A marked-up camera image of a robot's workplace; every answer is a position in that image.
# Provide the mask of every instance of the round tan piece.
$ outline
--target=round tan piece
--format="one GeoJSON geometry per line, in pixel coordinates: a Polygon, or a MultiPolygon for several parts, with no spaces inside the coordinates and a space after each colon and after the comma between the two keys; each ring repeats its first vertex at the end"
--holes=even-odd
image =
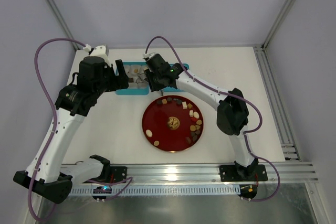
{"type": "Polygon", "coordinates": [[[197,119],[200,118],[200,117],[199,117],[199,113],[198,113],[197,111],[194,111],[194,117],[197,118],[197,119]]]}
{"type": "Polygon", "coordinates": [[[150,131],[150,130],[146,130],[146,135],[148,137],[152,137],[153,136],[153,133],[150,131]]]}

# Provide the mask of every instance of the blue container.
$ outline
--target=blue container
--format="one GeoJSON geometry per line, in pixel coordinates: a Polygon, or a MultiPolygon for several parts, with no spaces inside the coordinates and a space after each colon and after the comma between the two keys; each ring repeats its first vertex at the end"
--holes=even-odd
{"type": "MultiPolygon", "coordinates": [[[[123,62],[124,65],[146,65],[145,62],[135,62],[135,61],[131,61],[131,62],[123,62]]],[[[189,65],[188,64],[183,64],[187,69],[189,69],[189,65]]],[[[150,88],[149,85],[147,85],[145,88],[139,88],[139,89],[134,89],[134,88],[128,88],[128,89],[120,89],[116,91],[117,95],[147,95],[149,94],[150,88]]],[[[181,92],[183,90],[180,89],[175,89],[175,88],[164,88],[163,89],[164,92],[181,92]]]]}

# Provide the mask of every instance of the white wall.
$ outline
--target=white wall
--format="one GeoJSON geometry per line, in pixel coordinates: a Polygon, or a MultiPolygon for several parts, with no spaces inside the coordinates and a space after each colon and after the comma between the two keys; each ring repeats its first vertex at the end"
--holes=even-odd
{"type": "Polygon", "coordinates": [[[185,47],[261,44],[285,0],[55,1],[76,38],[130,48],[156,35],[185,47]]]}
{"type": "Polygon", "coordinates": [[[336,0],[297,0],[268,54],[304,158],[336,212],[336,0]]]}
{"type": "MultiPolygon", "coordinates": [[[[44,0],[0,0],[0,222],[17,223],[27,206],[27,189],[13,182],[36,154],[51,109],[34,69],[34,53],[45,40],[64,37],[44,0]]],[[[66,84],[74,51],[56,42],[40,55],[51,97],[66,84]]]]}

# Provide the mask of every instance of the round red tray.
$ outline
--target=round red tray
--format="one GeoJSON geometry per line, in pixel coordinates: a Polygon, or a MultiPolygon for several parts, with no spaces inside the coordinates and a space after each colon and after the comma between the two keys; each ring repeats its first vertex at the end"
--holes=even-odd
{"type": "Polygon", "coordinates": [[[193,146],[201,137],[204,127],[203,117],[195,103],[187,98],[179,95],[167,95],[153,101],[145,110],[142,117],[142,130],[148,141],[158,149],[167,152],[179,152],[193,146]],[[158,100],[173,99],[167,104],[157,104],[158,100]],[[178,105],[179,99],[186,104],[191,104],[191,109],[183,109],[182,105],[178,105]],[[189,111],[193,110],[199,113],[199,120],[202,121],[199,129],[200,134],[194,140],[191,134],[190,126],[196,125],[189,115],[189,111]],[[150,130],[152,137],[146,135],[146,130],[150,130]]]}

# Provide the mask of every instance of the gold emblem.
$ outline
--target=gold emblem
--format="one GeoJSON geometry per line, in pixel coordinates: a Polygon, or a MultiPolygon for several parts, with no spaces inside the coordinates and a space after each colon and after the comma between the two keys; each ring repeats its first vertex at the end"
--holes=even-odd
{"type": "Polygon", "coordinates": [[[178,118],[171,116],[168,118],[167,126],[172,130],[176,130],[180,126],[180,121],[178,118]]]}

